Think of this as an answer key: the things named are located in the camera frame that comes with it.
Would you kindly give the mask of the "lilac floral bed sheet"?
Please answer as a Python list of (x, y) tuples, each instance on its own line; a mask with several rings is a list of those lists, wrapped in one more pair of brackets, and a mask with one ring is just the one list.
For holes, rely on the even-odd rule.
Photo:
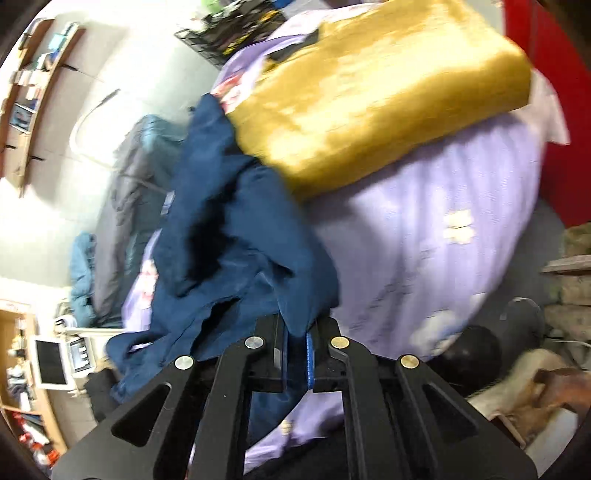
[[(322, 23), (375, 7), (322, 11), (315, 33)], [(214, 96), (228, 119), (259, 76), (236, 97)], [(335, 264), (339, 304), (329, 313), (370, 352), (393, 359), (437, 356), (500, 282), (534, 210), (547, 143), (546, 117), (533, 103), (532, 87), (531, 71), (525, 106), (422, 144), (375, 173), (307, 200), (259, 160), (280, 175)], [(307, 388), (279, 426), (249, 443), (245, 466), (254, 469), (291, 447), (322, 442), (342, 419), (339, 394)]]

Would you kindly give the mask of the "yellow folded blanket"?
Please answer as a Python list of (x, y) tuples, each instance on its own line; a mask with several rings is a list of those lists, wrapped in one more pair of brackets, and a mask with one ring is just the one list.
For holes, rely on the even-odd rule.
[(388, 1), (268, 60), (228, 116), (301, 200), (528, 103), (525, 53), (462, 1)]

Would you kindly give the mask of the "navy blue jacket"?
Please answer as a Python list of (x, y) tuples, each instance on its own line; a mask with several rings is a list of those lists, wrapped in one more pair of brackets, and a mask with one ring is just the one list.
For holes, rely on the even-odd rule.
[(280, 175), (242, 152), (212, 95), (193, 113), (172, 190), (152, 253), (150, 325), (106, 346), (121, 375), (112, 395), (126, 402), (175, 358), (217, 357), (252, 335), (260, 318), (280, 315), (287, 385), (253, 395), (247, 440), (254, 443), (307, 391), (304, 336), (338, 306), (338, 273)]

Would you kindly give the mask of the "grey blanket on bed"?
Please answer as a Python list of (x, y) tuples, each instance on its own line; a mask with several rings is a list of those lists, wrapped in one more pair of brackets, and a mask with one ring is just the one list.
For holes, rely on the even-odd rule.
[(97, 327), (118, 328), (121, 309), (158, 229), (186, 128), (141, 118), (114, 152), (114, 172), (95, 229), (92, 306)]

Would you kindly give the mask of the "red cabinet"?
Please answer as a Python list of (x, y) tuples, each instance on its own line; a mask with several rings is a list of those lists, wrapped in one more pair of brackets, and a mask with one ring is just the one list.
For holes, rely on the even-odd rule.
[(590, 69), (547, 1), (506, 1), (506, 35), (528, 55), (546, 117), (540, 191), (565, 226), (590, 221)]

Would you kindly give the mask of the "light blue garment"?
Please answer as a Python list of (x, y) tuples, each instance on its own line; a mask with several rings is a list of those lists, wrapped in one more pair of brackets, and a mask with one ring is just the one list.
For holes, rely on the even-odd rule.
[(96, 320), (94, 293), (95, 237), (80, 233), (73, 241), (70, 261), (70, 308), (78, 328), (89, 328)]

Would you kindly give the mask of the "wooden wall shelf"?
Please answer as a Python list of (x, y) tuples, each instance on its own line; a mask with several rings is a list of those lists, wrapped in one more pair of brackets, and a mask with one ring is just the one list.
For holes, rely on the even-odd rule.
[(77, 22), (58, 31), (52, 19), (33, 21), (21, 36), (18, 64), (9, 77), (1, 107), (1, 178), (23, 196), (28, 167), (43, 159), (34, 153), (53, 89), (67, 61), (86, 33)]

